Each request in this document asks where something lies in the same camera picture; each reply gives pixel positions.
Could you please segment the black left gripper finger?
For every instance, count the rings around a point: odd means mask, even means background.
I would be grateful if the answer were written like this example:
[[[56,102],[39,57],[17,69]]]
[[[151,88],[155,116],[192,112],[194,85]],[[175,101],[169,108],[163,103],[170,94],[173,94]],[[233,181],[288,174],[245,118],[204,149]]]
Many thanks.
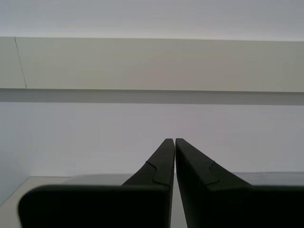
[[[186,140],[175,141],[176,172],[189,228],[301,228],[302,186],[252,185]]]
[[[44,185],[19,201],[24,228],[168,228],[175,145],[166,139],[122,185]]]

